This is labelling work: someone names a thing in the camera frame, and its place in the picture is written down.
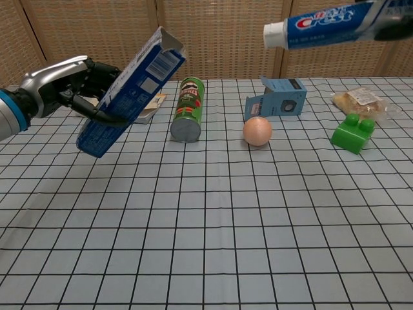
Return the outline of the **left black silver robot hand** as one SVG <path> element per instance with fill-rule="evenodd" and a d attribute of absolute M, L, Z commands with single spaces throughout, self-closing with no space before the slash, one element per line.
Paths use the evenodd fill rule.
<path fill-rule="evenodd" d="M 117 67 L 76 56 L 25 74 L 15 94 L 30 117 L 45 118 L 64 106 L 100 124 L 124 127 L 126 119 L 106 114 L 85 99 L 101 99 L 120 73 Z"/>

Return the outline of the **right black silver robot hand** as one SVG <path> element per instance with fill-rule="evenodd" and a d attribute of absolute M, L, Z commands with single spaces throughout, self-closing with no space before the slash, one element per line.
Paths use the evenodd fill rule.
<path fill-rule="evenodd" d="M 401 41 L 412 37 L 412 15 L 388 17 L 374 41 Z"/>

